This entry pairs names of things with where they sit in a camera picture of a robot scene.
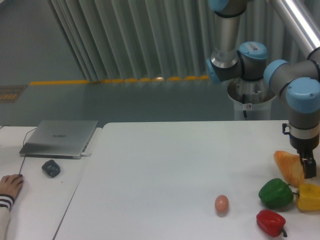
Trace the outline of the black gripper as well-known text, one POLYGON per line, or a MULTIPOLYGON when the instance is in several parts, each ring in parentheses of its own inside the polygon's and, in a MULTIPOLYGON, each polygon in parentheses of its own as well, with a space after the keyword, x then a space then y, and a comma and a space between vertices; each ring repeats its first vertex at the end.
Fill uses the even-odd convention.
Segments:
POLYGON ((289 135, 289 142, 299 153, 300 163, 303 167, 304 178, 316 177, 316 161, 313 150, 320 142, 320 124, 309 129, 299 129, 289 123, 282 124, 282 133, 289 135))

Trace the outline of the white striped sleeve forearm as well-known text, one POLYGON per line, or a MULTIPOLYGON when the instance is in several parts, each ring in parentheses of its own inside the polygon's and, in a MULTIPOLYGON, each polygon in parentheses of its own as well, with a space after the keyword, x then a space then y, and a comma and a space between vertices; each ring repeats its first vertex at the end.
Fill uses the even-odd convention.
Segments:
POLYGON ((11 207, 15 203, 12 196, 7 194, 0 195, 0 239, 4 240, 7 233, 7 228, 11 220, 11 207))

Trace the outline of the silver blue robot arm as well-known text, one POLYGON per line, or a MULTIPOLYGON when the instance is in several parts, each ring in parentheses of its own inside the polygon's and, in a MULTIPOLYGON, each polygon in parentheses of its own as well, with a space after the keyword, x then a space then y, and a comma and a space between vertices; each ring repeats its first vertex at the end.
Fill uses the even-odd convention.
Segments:
POLYGON ((320 29, 300 0, 272 0, 273 9, 305 55, 296 64, 278 59, 267 63, 263 44, 245 42, 236 48, 245 0, 211 0, 216 15, 215 49, 206 60, 213 82, 241 78, 247 82, 265 81, 272 93, 287 106, 288 123, 282 132, 297 150, 306 179, 317 175, 313 151, 320 142, 320 29))

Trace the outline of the person's hand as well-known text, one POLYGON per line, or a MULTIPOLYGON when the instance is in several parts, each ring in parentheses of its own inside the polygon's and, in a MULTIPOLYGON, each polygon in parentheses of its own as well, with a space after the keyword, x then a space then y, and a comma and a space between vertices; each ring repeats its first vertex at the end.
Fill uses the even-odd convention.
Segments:
POLYGON ((24 184, 24 178, 18 178, 18 174, 5 175, 0 180, 0 194, 17 198, 24 184))

